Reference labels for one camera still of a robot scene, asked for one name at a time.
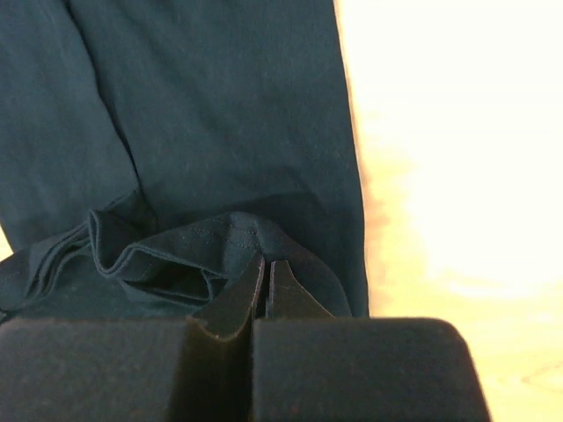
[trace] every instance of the bright background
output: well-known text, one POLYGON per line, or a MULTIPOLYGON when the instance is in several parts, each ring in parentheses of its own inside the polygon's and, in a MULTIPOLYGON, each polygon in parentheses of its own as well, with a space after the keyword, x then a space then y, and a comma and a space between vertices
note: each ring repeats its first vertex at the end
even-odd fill
POLYGON ((563 420, 563 2, 336 11, 372 315, 455 324, 495 421, 563 420))

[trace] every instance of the folded cloth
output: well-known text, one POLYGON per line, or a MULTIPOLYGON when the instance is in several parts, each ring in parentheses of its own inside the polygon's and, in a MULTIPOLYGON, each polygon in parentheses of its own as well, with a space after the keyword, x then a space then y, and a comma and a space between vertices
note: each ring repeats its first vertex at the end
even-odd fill
MULTIPOLYGON (((189 258, 155 244, 170 236, 209 253, 198 272, 219 258, 238 262, 229 256, 241 245, 284 258, 290 238, 293 252, 330 269, 325 283, 341 285, 346 306, 304 275, 317 270, 290 260, 319 302, 333 302, 336 314, 368 314, 362 196, 332 2, 6 0, 0 72, 0 222, 18 255, 31 254, 15 258, 34 263, 17 283, 31 283, 22 290, 29 297, 48 293, 78 255, 91 253, 101 277, 135 285, 141 300, 147 277, 185 271, 184 261, 165 270, 157 263, 159 253, 189 258), (147 227, 131 229, 132 209, 107 212, 132 192, 150 210, 147 227), (198 240, 210 236, 221 236, 224 250, 198 240)), ((228 282, 223 275, 209 269, 200 274, 205 290, 196 283, 158 294, 205 302, 228 282)), ((150 287, 151 300, 156 292, 150 287)))

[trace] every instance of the fabric fold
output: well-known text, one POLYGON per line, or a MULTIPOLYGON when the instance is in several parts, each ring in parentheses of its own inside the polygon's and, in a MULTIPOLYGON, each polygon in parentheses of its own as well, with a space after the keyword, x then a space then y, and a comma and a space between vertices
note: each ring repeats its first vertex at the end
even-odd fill
POLYGON ((65 3, 0 3, 0 225, 14 251, 138 189, 65 3))
POLYGON ((202 308, 240 277, 259 251, 287 259, 313 297, 336 316, 349 316, 342 286, 319 258, 274 223, 231 212, 156 232, 156 220, 134 193, 62 235, 16 252, 0 264, 0 310, 23 309, 57 289, 65 265, 87 255, 102 280, 118 282, 133 302, 202 308))

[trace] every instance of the light wood table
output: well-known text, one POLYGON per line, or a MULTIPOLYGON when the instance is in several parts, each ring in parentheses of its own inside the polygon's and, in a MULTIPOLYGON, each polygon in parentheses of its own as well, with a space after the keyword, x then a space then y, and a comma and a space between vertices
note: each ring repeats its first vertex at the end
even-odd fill
POLYGON ((496 422, 563 420, 562 6, 336 2, 372 315, 451 321, 496 422))

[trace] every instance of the black plastic object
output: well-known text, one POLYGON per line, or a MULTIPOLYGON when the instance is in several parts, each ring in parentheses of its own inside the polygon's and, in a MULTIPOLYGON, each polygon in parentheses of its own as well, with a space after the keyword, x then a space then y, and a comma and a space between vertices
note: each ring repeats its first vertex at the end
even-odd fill
POLYGON ((270 267, 270 280, 266 302, 267 318, 333 318, 299 284, 288 261, 275 261, 270 267))
POLYGON ((256 255, 194 317, 0 325, 0 420, 244 420, 264 268, 256 255))
POLYGON ((261 320, 255 422, 489 421, 467 346, 434 319, 261 320))

